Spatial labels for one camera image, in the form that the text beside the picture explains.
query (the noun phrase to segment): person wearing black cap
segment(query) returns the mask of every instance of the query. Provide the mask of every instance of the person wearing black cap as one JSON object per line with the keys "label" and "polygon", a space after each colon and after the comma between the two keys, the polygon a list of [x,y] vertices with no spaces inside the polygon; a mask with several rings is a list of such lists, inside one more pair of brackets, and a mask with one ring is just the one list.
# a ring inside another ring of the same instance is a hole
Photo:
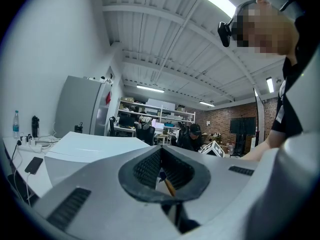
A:
{"label": "person wearing black cap", "polygon": [[311,33],[312,19],[308,14],[293,21],[282,13],[292,1],[289,0],[280,10],[267,0],[247,1],[237,6],[229,23],[220,22],[218,26],[225,47],[229,46],[232,36],[238,47],[254,47],[258,53],[286,57],[282,69],[284,81],[279,90],[276,118],[270,134],[263,143],[242,157],[245,160],[259,161],[266,150],[278,148],[287,138],[302,132],[286,93],[312,58],[319,35]]}
{"label": "person wearing black cap", "polygon": [[198,151],[202,145],[202,133],[199,124],[193,123],[190,126],[189,134],[186,134],[181,141],[181,148],[191,151]]}

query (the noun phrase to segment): white ceiling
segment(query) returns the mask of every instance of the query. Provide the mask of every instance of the white ceiling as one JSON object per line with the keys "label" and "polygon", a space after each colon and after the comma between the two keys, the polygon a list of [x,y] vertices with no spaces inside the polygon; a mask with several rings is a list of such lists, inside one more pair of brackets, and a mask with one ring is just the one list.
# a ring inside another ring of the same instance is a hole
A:
{"label": "white ceiling", "polygon": [[[230,0],[234,5],[247,0]],[[286,0],[270,0],[280,7]],[[176,103],[214,101],[221,105],[252,98],[253,87],[276,91],[283,79],[284,58],[262,58],[223,47],[220,21],[230,18],[207,0],[102,0],[109,41],[123,44],[125,86],[137,84],[165,90]]]}

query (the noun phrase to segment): black shirt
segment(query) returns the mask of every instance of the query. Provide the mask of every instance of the black shirt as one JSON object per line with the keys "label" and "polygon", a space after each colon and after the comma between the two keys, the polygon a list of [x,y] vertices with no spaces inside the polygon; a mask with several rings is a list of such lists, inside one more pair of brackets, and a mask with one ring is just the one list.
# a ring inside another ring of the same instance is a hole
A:
{"label": "black shirt", "polygon": [[297,64],[291,66],[288,58],[284,61],[282,69],[284,81],[279,90],[276,118],[271,128],[274,131],[285,133],[285,138],[302,132],[300,121],[287,99],[286,93],[308,65],[319,43],[318,35],[312,33],[311,21],[306,16],[297,18],[294,24],[299,32],[299,41],[295,47]]}
{"label": "black shirt", "polygon": [[199,136],[197,139],[190,138],[189,134],[183,136],[181,147],[186,150],[198,151],[202,145],[202,137]]}

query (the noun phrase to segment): black phone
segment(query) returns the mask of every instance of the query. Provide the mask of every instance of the black phone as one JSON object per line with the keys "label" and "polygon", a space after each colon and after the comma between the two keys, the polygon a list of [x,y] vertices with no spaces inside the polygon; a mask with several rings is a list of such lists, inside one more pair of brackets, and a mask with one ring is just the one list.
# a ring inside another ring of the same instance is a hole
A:
{"label": "black phone", "polygon": [[26,173],[36,174],[42,161],[43,161],[42,158],[34,157],[24,171]]}

